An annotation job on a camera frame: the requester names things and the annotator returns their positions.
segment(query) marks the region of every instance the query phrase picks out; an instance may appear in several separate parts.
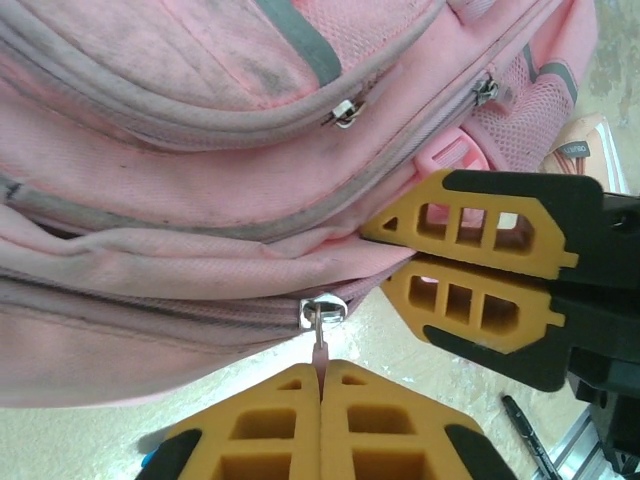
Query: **pen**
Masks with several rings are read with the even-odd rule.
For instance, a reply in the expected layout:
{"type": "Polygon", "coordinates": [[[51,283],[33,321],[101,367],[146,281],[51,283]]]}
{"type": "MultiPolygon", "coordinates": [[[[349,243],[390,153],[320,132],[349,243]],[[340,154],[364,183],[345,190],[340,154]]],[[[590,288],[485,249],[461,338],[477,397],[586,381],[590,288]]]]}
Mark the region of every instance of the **pen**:
{"type": "Polygon", "coordinates": [[[544,474],[545,479],[562,480],[562,477],[553,465],[549,455],[547,455],[542,443],[540,443],[536,432],[533,430],[529,420],[524,416],[524,412],[520,409],[516,401],[510,395],[503,395],[502,404],[507,411],[509,420],[511,420],[511,423],[524,440],[531,455],[533,455],[533,459],[544,474]]]}

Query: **gray trim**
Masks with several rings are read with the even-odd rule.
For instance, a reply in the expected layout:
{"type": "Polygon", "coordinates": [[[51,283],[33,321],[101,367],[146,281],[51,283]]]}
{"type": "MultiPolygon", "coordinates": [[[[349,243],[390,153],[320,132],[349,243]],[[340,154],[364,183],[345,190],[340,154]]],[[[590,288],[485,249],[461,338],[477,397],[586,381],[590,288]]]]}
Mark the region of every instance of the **gray trim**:
{"type": "Polygon", "coordinates": [[[293,7],[291,0],[256,0],[256,4],[309,64],[321,87],[340,76],[342,65],[335,50],[293,7]]]}
{"type": "Polygon", "coordinates": [[[573,76],[571,75],[571,72],[569,71],[567,66],[563,63],[557,62],[547,63],[540,69],[540,75],[546,75],[548,73],[558,75],[564,81],[564,83],[567,84],[567,89],[569,90],[569,94],[571,95],[573,104],[575,105],[575,103],[578,101],[578,87],[573,81],[573,76]]]}
{"type": "Polygon", "coordinates": [[[533,63],[533,53],[531,52],[531,46],[528,43],[525,45],[524,50],[522,50],[522,54],[527,61],[527,67],[529,67],[529,80],[531,80],[531,83],[536,83],[538,71],[533,63]]]}

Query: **black marker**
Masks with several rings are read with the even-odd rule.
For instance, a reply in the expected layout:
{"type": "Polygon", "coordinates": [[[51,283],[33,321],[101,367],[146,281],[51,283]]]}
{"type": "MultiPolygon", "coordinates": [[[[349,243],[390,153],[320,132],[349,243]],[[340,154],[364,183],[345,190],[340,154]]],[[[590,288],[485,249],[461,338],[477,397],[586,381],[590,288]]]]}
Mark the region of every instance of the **black marker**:
{"type": "Polygon", "coordinates": [[[527,417],[524,416],[524,412],[520,410],[516,401],[511,398],[510,395],[503,395],[502,404],[507,410],[509,420],[511,420],[511,423],[526,443],[527,448],[531,452],[531,455],[533,455],[533,459],[538,464],[538,467],[540,467],[545,479],[562,480],[562,477],[553,465],[549,455],[547,455],[542,443],[540,443],[540,439],[536,435],[536,432],[533,430],[533,427],[529,423],[529,420],[527,420],[527,417]]]}

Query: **pink backpack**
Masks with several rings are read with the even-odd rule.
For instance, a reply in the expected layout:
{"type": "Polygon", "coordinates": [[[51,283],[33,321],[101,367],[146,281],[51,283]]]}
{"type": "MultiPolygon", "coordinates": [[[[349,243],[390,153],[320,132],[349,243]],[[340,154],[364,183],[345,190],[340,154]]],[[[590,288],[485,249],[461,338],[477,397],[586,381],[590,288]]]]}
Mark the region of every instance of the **pink backpack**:
{"type": "Polygon", "coordinates": [[[3,406],[153,395],[315,308],[343,320],[414,253],[358,227],[434,168],[536,170],[596,41],[592,0],[3,0],[0,21],[3,406]]]}

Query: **tiled floor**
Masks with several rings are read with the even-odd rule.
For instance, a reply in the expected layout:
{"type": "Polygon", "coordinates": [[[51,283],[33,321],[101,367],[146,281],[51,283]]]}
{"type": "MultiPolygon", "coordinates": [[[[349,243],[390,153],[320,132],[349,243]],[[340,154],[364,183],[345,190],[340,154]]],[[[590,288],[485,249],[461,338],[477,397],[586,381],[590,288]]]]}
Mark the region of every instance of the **tiled floor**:
{"type": "MultiPolygon", "coordinates": [[[[579,113],[609,119],[632,191],[640,191],[640,1],[596,0],[601,41],[579,100],[579,113]]],[[[558,442],[584,408],[568,389],[533,392],[500,375],[424,345],[400,324],[380,292],[350,322],[328,333],[333,355],[346,358],[465,411],[482,425],[518,478],[534,464],[502,413],[505,391],[522,404],[543,441],[558,442]]],[[[96,410],[0,410],[0,478],[129,480],[144,435],[238,392],[291,363],[306,361],[312,338],[216,372],[153,405],[96,410]]]]}

